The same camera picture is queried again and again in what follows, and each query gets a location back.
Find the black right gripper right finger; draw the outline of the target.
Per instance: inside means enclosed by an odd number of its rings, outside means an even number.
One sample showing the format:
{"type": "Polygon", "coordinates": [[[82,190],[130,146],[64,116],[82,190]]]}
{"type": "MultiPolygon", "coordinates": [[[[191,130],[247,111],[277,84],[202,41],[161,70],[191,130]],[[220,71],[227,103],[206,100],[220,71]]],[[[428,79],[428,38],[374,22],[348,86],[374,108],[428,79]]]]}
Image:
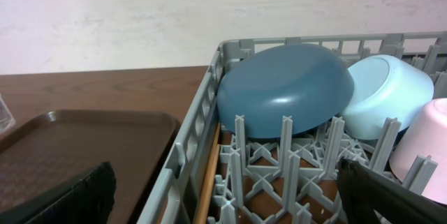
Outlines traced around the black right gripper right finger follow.
{"type": "Polygon", "coordinates": [[[337,188],[349,224],[379,224],[378,214],[391,223],[446,224],[446,208],[417,195],[359,162],[341,159],[337,188]]]}

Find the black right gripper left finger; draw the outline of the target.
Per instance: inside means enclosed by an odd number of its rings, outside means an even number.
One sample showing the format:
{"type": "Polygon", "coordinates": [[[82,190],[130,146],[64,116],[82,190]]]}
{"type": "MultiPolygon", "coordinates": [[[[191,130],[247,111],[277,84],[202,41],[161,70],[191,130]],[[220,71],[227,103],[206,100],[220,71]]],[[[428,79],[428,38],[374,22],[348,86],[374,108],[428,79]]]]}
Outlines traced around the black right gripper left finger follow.
{"type": "Polygon", "coordinates": [[[117,181],[102,162],[32,200],[1,213],[2,223],[106,223],[115,204],[117,181]]]}

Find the white pink cup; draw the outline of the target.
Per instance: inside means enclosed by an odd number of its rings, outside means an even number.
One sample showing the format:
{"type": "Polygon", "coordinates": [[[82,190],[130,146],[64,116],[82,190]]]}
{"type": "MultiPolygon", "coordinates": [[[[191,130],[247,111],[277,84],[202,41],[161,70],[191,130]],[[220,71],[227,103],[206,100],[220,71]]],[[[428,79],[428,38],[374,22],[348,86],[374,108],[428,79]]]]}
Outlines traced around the white pink cup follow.
{"type": "Polygon", "coordinates": [[[423,196],[446,203],[446,99],[427,103],[407,129],[390,157],[393,174],[402,181],[416,156],[430,156],[437,168],[426,185],[423,196]]]}

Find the light blue bowl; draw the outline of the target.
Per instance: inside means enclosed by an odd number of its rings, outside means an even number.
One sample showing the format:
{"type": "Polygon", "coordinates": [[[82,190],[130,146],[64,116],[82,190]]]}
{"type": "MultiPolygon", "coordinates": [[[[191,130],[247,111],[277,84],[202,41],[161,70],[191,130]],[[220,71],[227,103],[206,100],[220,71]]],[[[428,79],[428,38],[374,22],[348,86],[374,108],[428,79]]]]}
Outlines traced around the light blue bowl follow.
{"type": "Polygon", "coordinates": [[[387,118],[396,118],[400,130],[408,128],[434,95],[434,83],[427,73],[394,56],[367,57],[348,71],[354,90],[341,116],[345,131],[355,139],[378,139],[387,118]]]}

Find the wooden chopstick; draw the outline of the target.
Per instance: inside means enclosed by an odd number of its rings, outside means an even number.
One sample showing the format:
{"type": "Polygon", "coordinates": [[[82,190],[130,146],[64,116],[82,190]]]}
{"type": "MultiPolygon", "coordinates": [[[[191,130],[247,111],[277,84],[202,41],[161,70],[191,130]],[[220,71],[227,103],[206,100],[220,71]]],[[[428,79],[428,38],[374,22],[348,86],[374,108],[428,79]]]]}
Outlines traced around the wooden chopstick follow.
{"type": "Polygon", "coordinates": [[[210,205],[210,200],[212,198],[212,191],[214,188],[214,176],[217,168],[217,162],[219,159],[220,132],[221,132],[221,124],[218,123],[200,195],[200,203],[198,205],[196,217],[193,222],[194,224],[205,224],[207,222],[208,209],[210,205]]]}

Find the dark blue plate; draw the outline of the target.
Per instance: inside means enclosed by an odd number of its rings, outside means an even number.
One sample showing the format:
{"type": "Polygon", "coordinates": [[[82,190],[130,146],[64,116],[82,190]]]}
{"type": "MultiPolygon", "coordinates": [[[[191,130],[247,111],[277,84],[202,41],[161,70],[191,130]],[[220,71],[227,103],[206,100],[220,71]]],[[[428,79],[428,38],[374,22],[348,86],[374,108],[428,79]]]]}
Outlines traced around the dark blue plate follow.
{"type": "Polygon", "coordinates": [[[221,124],[235,132],[244,117],[247,137],[276,138],[283,117],[294,134],[315,128],[340,114],[354,91],[342,59],[320,45],[281,45],[249,57],[222,78],[217,92],[221,124]]]}

